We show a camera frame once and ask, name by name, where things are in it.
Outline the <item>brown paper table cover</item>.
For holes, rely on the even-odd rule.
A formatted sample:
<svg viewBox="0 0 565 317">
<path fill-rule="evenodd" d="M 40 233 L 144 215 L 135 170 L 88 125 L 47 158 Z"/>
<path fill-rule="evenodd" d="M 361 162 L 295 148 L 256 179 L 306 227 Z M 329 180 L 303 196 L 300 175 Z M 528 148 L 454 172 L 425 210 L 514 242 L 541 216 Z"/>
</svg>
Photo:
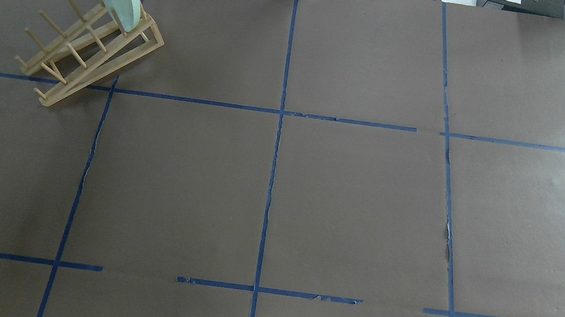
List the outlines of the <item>brown paper table cover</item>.
<svg viewBox="0 0 565 317">
<path fill-rule="evenodd" d="M 0 317 L 565 317 L 565 20 L 143 3 L 165 45 L 44 107 L 22 28 L 76 15 L 0 0 Z"/>
</svg>

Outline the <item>wooden dish rack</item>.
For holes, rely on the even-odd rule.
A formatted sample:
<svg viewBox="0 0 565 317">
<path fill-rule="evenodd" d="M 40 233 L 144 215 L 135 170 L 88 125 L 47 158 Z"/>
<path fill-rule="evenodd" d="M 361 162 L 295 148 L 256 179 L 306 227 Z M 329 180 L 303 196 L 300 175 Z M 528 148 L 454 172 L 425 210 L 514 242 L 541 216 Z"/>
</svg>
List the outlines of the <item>wooden dish rack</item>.
<svg viewBox="0 0 565 317">
<path fill-rule="evenodd" d="M 151 15 L 139 5 L 138 23 L 133 30 L 125 30 L 121 19 L 103 0 L 90 11 L 82 11 L 75 0 L 67 0 L 77 14 L 77 21 L 63 30 L 42 10 L 39 14 L 57 32 L 47 45 L 28 28 L 25 32 L 38 46 L 38 52 L 28 60 L 14 57 L 26 76 L 45 71 L 56 84 L 44 92 L 34 92 L 44 107 L 50 107 L 76 94 L 122 68 L 140 60 L 164 46 L 160 29 Z"/>
</svg>

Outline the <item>black device with label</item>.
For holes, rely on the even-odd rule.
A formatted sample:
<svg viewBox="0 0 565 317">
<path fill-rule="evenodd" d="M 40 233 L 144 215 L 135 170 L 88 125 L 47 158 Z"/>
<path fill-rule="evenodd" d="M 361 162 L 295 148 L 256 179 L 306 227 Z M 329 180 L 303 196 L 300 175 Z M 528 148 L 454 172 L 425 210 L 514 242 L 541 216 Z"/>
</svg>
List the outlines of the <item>black device with label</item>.
<svg viewBox="0 0 565 317">
<path fill-rule="evenodd" d="M 559 19 L 564 17 L 564 0 L 476 0 L 475 6 Z"/>
</svg>

